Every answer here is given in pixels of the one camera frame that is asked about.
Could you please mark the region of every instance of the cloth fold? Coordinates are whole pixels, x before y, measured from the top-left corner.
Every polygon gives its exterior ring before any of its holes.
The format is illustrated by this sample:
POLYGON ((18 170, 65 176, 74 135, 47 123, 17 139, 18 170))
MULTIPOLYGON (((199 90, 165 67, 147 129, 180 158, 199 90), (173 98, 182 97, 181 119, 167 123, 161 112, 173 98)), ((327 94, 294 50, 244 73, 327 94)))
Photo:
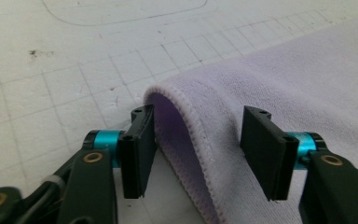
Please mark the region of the cloth fold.
POLYGON ((301 223, 305 171, 268 202, 239 146, 244 105, 316 132, 358 168, 358 19, 150 87, 158 143, 207 223, 301 223))

